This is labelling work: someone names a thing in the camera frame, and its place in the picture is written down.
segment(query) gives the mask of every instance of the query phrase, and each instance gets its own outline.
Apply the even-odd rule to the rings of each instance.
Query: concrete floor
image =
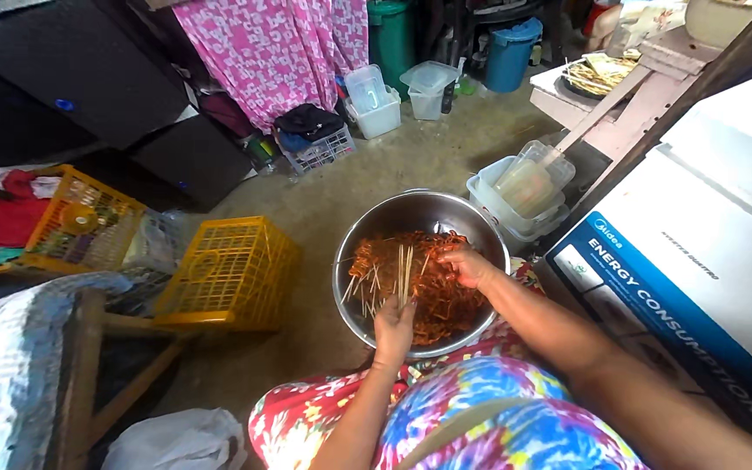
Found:
[[[480,168],[517,154],[528,141],[560,129],[529,102],[527,80],[516,92],[461,96],[439,121],[416,121],[402,104],[402,126],[318,168],[297,183],[257,176],[203,218],[265,215],[303,248],[287,322],[275,335],[214,335],[183,359],[155,414],[223,407],[245,424],[256,400],[299,377],[359,366],[368,351],[342,322],[330,267],[350,225],[384,198],[426,187],[468,197],[465,182]],[[262,468],[256,457],[246,468]]]

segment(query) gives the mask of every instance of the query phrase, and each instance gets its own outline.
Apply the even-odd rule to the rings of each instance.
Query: floral dress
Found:
[[[543,294],[530,265],[513,259],[517,280]],[[492,398],[523,397],[416,468],[646,468],[621,437],[574,404],[564,385],[523,360],[528,350],[503,319],[473,345],[403,366],[373,468],[390,470],[440,422]],[[275,387],[254,407],[248,433],[270,469],[307,469],[367,371]]]

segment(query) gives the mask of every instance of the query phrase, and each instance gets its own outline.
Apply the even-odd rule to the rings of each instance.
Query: green trash bin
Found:
[[[416,64],[410,2],[368,0],[368,24],[370,63],[382,70],[384,84],[408,100],[408,85],[400,81],[400,75]]]

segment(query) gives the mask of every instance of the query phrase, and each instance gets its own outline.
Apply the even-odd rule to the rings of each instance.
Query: hand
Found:
[[[483,292],[484,285],[489,283],[498,271],[480,253],[468,248],[444,252],[437,258],[437,262],[443,264],[450,262],[451,267],[460,273],[457,282],[481,292]]]
[[[413,312],[417,309],[417,301],[411,299],[401,312],[399,303],[399,297],[396,294],[391,295],[373,320],[373,329],[376,331],[376,356],[373,358],[373,367],[399,370],[411,349]]]

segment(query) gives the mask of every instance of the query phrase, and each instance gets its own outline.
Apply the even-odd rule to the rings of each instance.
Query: yellow plastic crate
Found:
[[[76,274],[120,268],[146,206],[72,165],[33,173],[62,180],[23,254],[0,265],[0,272],[36,268]]]
[[[300,249],[265,217],[203,222],[155,305],[162,326],[280,328]]]

